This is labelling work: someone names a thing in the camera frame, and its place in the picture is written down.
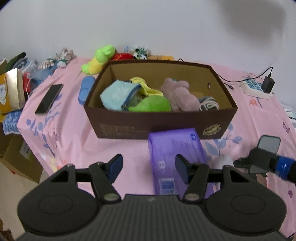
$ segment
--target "bed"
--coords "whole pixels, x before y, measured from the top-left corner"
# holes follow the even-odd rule
[[[117,153],[123,155],[123,169],[114,187],[119,194],[152,194],[153,181],[146,140],[98,139],[92,129],[82,105],[78,103],[78,93],[82,79],[82,64],[89,60],[76,58],[66,69],[57,69],[49,76],[26,103],[18,129],[46,172],[51,175],[62,166],[73,163],[76,168],[86,168],[90,164],[107,162]],[[214,70],[230,81],[245,78],[248,73],[227,67],[213,65]],[[38,104],[52,84],[64,84],[50,112],[46,116],[34,114]],[[229,89],[238,106],[227,131],[219,140],[203,140],[202,145],[208,160],[218,155],[228,154],[234,160],[245,157],[257,145],[261,135],[281,138],[278,153],[294,157],[296,154],[296,132],[291,121],[275,95],[271,100],[247,96],[238,84]],[[277,193],[287,205],[287,216],[280,232],[289,237],[296,230],[296,187],[272,173],[261,182]],[[88,183],[79,187],[91,191]]]

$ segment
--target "purple package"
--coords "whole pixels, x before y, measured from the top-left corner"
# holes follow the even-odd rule
[[[148,147],[155,194],[178,194],[182,199],[188,185],[175,168],[176,155],[183,155],[190,163],[207,163],[195,129],[152,132],[148,137]],[[212,184],[208,184],[205,198],[212,193]]]

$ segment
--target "smartphone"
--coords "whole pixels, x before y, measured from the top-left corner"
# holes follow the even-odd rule
[[[42,101],[40,102],[37,110],[35,111],[36,115],[46,115],[49,109],[52,107],[54,100],[59,95],[61,89],[63,88],[63,84],[52,85],[45,96],[43,97]]]

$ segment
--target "green plush ball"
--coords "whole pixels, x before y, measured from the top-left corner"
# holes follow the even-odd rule
[[[158,95],[151,95],[140,101],[134,107],[128,107],[129,111],[135,112],[167,112],[172,111],[167,98]]]

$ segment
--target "green plush toy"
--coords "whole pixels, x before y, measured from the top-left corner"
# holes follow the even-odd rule
[[[103,66],[113,58],[115,52],[116,49],[112,45],[98,49],[93,59],[87,64],[82,65],[82,72],[89,75],[100,73]]]
[[[167,98],[151,95],[140,101],[136,106],[128,107],[128,110],[135,112],[167,112],[172,111],[172,108]]]

